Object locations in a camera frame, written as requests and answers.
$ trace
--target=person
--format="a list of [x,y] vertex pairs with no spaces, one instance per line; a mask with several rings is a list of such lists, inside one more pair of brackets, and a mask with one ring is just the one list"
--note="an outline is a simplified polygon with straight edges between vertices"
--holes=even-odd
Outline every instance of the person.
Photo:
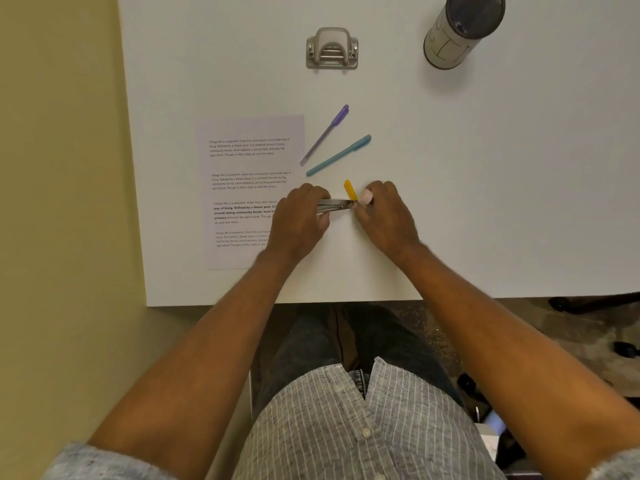
[[[421,243],[393,183],[367,188],[373,205],[356,204],[356,219],[420,292],[543,476],[640,478],[640,413],[444,265]],[[305,184],[278,203],[268,244],[242,279],[138,380],[87,444],[64,448],[46,479],[205,477],[276,297],[329,227],[329,214],[316,215],[322,198],[327,191]],[[384,308],[344,311],[370,373],[366,387],[340,363],[326,307],[301,307],[260,391],[234,477],[504,478],[433,351]]]

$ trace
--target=shirt sleeve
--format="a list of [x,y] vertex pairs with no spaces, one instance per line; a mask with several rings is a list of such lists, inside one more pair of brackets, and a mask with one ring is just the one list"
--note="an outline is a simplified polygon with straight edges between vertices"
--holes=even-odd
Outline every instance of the shirt sleeve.
[[640,480],[640,448],[623,451],[601,463],[587,480]]
[[64,447],[42,480],[176,480],[160,468],[130,456],[71,443]]

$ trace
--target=purple pen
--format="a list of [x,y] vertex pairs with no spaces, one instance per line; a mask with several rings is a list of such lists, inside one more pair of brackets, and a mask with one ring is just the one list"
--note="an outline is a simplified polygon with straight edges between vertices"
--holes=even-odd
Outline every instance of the purple pen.
[[300,161],[300,166],[303,166],[305,163],[307,163],[307,160],[311,158],[311,155],[314,154],[314,152],[316,151],[316,148],[320,146],[320,143],[324,141],[324,138],[326,138],[329,135],[329,133],[331,133],[331,130],[333,129],[333,127],[338,126],[338,124],[340,124],[340,121],[343,120],[348,113],[349,113],[349,105],[345,104],[344,107],[338,113],[338,116],[336,116],[333,119],[333,121],[329,125],[329,128],[325,129],[324,133],[322,133],[322,136],[318,138],[318,141],[315,142],[315,144],[307,152],[305,157]]

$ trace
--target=striped shirt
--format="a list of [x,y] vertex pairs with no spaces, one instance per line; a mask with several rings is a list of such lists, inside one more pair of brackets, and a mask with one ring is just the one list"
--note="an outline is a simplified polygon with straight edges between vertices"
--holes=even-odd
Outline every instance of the striped shirt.
[[[143,461],[67,446],[46,480],[173,480]],[[234,473],[244,479],[504,479],[466,412],[416,375],[377,358],[366,399],[340,364],[311,371],[258,416]],[[589,480],[640,479],[640,451]]]

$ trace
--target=yellow highlighter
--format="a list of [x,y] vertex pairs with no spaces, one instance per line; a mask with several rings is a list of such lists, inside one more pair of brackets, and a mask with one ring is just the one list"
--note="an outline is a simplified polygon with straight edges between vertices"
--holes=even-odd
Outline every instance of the yellow highlighter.
[[351,184],[350,181],[348,180],[344,181],[344,189],[347,191],[347,195],[351,200],[358,199],[358,194],[355,192],[355,190],[353,190],[353,185]]

